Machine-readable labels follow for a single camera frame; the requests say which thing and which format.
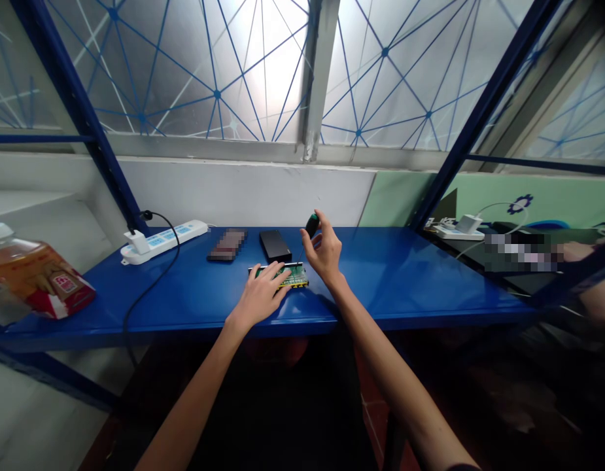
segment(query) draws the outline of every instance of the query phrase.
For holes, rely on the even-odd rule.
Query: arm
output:
[[[579,262],[594,252],[591,245],[568,242],[562,246],[565,262]],[[597,323],[605,323],[605,280],[582,292],[579,299]]]
[[[322,233],[311,241],[309,234],[300,230],[307,259],[333,295],[392,411],[416,443],[429,469],[446,471],[455,464],[477,466],[417,376],[350,290],[339,272],[341,242],[324,213],[315,212]]]
[[[284,266],[283,263],[272,263],[256,277],[259,266],[257,264],[250,272],[239,303],[226,319],[206,359],[143,453],[136,471],[186,470],[241,340],[254,324],[269,317],[280,306],[290,289],[282,288],[274,295],[290,273],[286,270],[274,278]]]

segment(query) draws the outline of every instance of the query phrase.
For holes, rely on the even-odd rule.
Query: black cable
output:
[[[130,345],[130,335],[128,333],[128,319],[130,318],[130,314],[132,314],[132,309],[134,309],[134,307],[139,303],[139,301],[141,301],[143,299],[143,297],[147,293],[149,293],[152,288],[154,288],[156,286],[156,284],[160,281],[160,279],[163,276],[165,276],[165,274],[173,266],[173,264],[176,262],[176,260],[178,260],[178,255],[180,255],[180,239],[178,238],[178,234],[176,234],[176,229],[174,229],[173,225],[169,222],[169,219],[164,217],[162,214],[155,213],[154,211],[143,211],[142,213],[140,213],[140,215],[145,220],[151,220],[152,215],[162,217],[165,220],[165,222],[168,223],[169,227],[173,231],[173,235],[176,237],[176,242],[178,244],[176,247],[178,247],[178,249],[176,250],[176,255],[173,257],[173,260],[167,266],[167,268],[158,276],[158,278],[156,278],[156,281],[153,282],[145,291],[143,291],[141,293],[141,295],[137,298],[137,300],[134,301],[134,303],[132,303],[132,305],[126,312],[126,315],[124,316],[124,327],[123,327],[124,342],[126,344],[126,350],[128,351],[128,356],[130,357],[130,361],[132,361],[132,366],[134,366],[135,370],[137,369],[139,362],[137,362],[137,357],[134,356],[134,352],[132,351],[132,346]]]

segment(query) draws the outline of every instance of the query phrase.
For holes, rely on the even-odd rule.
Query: red floor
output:
[[[361,357],[358,350],[354,351],[356,357],[356,367],[359,373],[359,381],[361,384],[361,403],[364,408],[363,420],[370,435],[370,441],[374,448],[376,461],[379,469],[383,467],[383,452],[385,450],[385,434],[387,432],[387,415],[389,407],[383,400],[381,392],[376,387],[374,378],[368,370],[368,365]],[[419,471],[420,466],[415,459],[413,450],[409,443],[405,444],[405,450],[400,462],[401,471]]]

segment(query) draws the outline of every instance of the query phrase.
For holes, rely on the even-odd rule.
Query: hand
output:
[[[307,260],[322,277],[322,280],[328,284],[341,275],[339,272],[341,241],[337,238],[326,215],[319,209],[315,210],[315,214],[320,218],[319,228],[322,232],[317,234],[313,240],[304,229],[300,229],[300,234]]]
[[[256,276],[260,266],[261,264],[256,264],[250,271],[241,299],[226,319],[226,322],[235,323],[244,332],[249,331],[256,323],[267,319],[278,309],[285,294],[291,289],[287,286],[276,293],[278,286],[291,274],[291,270],[285,270],[274,278],[274,275],[285,266],[284,263],[273,262]]]
[[[579,262],[594,252],[591,245],[579,242],[567,242],[562,246],[565,262]]]

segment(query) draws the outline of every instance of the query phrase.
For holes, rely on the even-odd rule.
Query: blue flower graphic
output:
[[[516,214],[516,213],[520,213],[523,209],[519,208],[518,205],[523,206],[523,207],[527,207],[531,204],[531,201],[533,200],[533,196],[531,196],[530,194],[524,195],[524,196],[519,196],[516,201],[515,204],[510,204],[510,208],[507,210],[507,212],[509,214]]]

